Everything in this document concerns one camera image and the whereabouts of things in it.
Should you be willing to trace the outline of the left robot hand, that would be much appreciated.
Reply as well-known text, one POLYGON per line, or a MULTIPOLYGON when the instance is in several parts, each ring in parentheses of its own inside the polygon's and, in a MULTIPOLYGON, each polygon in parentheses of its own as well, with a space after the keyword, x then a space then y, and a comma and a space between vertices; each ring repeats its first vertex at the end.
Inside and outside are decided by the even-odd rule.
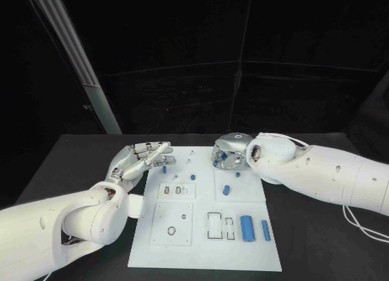
POLYGON ((135 187, 144 171, 172 165, 170 142, 126 145, 116 153, 106 170, 105 181, 118 184, 126 192, 135 187))

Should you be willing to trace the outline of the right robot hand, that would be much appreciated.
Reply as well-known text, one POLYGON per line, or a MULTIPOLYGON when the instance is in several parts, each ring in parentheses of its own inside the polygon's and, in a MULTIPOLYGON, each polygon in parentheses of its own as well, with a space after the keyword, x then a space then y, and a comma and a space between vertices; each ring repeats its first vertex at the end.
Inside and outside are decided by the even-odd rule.
POLYGON ((210 154, 213 167, 217 169, 236 169, 246 162, 246 147, 253 137, 244 133, 229 133, 214 141, 210 154))

